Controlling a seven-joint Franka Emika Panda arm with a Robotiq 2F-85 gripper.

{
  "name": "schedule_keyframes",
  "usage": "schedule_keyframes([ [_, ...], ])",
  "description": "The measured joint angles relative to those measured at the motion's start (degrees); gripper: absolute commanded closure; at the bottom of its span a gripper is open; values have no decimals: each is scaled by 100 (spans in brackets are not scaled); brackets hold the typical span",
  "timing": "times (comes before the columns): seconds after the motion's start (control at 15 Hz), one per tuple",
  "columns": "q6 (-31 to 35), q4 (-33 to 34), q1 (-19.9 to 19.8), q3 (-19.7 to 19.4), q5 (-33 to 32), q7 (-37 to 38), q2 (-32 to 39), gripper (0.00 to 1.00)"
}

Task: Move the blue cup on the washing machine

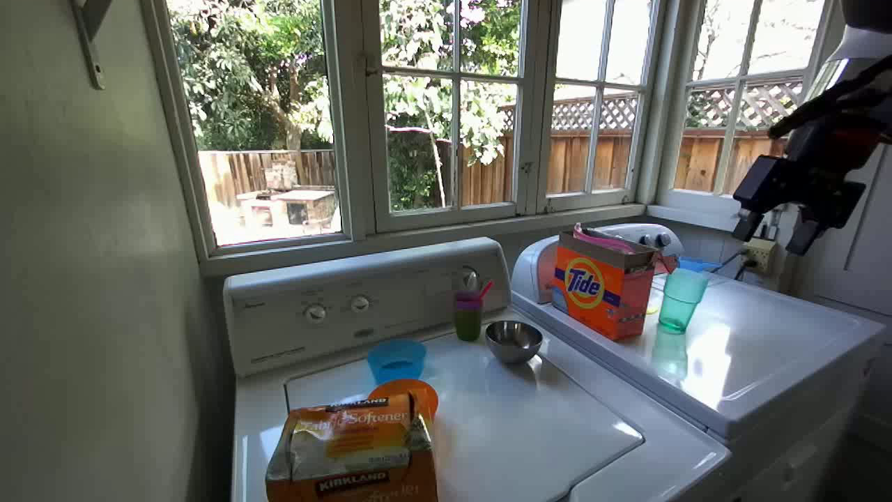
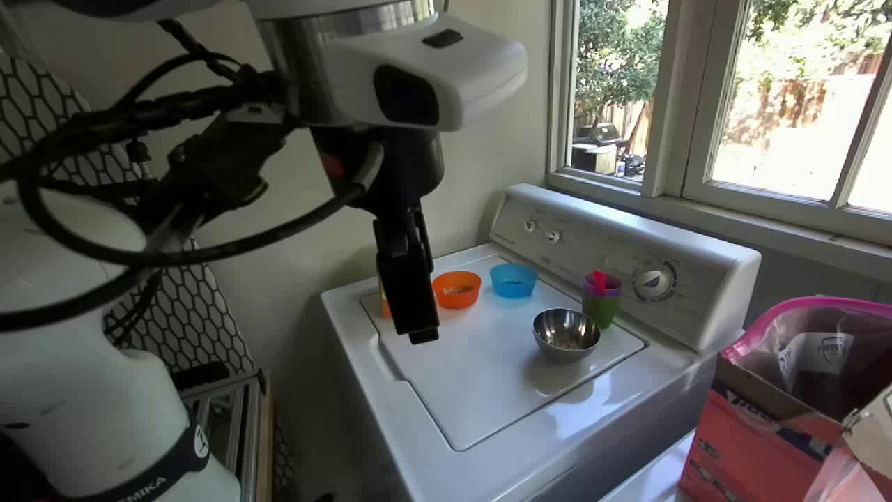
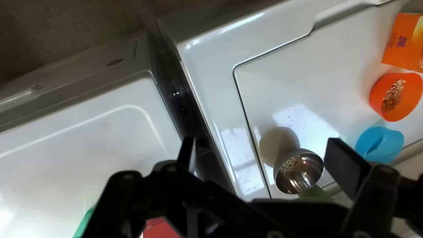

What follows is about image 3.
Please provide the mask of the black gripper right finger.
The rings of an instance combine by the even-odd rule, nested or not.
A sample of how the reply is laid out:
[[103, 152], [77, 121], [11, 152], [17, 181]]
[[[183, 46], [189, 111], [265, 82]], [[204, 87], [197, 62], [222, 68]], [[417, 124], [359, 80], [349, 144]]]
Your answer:
[[372, 165], [340, 137], [329, 137], [324, 164], [339, 186], [352, 199], [356, 198]]

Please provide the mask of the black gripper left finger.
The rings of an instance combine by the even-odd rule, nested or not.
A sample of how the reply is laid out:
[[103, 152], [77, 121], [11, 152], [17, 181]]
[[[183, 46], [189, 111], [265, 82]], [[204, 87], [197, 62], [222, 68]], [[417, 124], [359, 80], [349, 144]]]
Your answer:
[[183, 140], [177, 162], [188, 169], [189, 172], [195, 170], [196, 166], [196, 138], [195, 137], [185, 137]]

